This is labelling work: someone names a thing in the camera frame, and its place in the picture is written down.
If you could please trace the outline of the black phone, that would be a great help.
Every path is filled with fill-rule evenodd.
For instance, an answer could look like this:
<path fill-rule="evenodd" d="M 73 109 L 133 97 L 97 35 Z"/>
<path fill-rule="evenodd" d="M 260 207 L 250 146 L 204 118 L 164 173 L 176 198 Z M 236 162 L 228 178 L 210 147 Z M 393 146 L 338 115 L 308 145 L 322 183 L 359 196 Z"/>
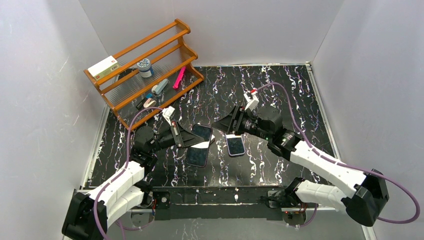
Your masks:
<path fill-rule="evenodd" d="M 191 131 L 195 132 L 194 125 L 191 128 Z M 203 168 L 206 166 L 208 155 L 209 155 L 209 148 L 194 148 L 189 147 L 186 152 L 186 163 L 191 166 L 196 166 Z"/>

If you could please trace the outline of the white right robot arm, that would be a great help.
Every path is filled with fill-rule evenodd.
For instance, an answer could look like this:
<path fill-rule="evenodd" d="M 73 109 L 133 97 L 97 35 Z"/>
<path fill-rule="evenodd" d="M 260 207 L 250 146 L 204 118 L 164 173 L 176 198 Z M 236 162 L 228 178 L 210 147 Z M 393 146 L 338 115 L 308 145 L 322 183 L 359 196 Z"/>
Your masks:
<path fill-rule="evenodd" d="M 227 116 L 212 123 L 212 127 L 225 134 L 247 133 L 264 139 L 276 156 L 301 165 L 331 183 L 317 184 L 297 177 L 285 189 L 285 197 L 291 201 L 342 210 L 360 225 L 372 227 L 389 200 L 381 172 L 344 167 L 341 161 L 309 146 L 305 138 L 284 127 L 282 116 L 273 107 L 267 106 L 255 115 L 250 109 L 235 106 Z"/>

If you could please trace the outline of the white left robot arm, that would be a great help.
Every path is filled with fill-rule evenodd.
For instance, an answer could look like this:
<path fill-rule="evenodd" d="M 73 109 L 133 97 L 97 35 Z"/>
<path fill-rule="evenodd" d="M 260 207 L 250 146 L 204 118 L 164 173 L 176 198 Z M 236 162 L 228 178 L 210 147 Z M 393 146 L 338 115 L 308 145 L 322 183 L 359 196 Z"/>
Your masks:
<path fill-rule="evenodd" d="M 156 134 L 150 126 L 135 131 L 127 161 L 97 188 L 77 192 L 71 198 L 61 229 L 71 240 L 106 240 L 108 229 L 131 208 L 140 205 L 152 186 L 144 178 L 157 162 L 156 152 L 169 147 L 209 145 L 210 139 L 195 134 L 178 121 Z"/>

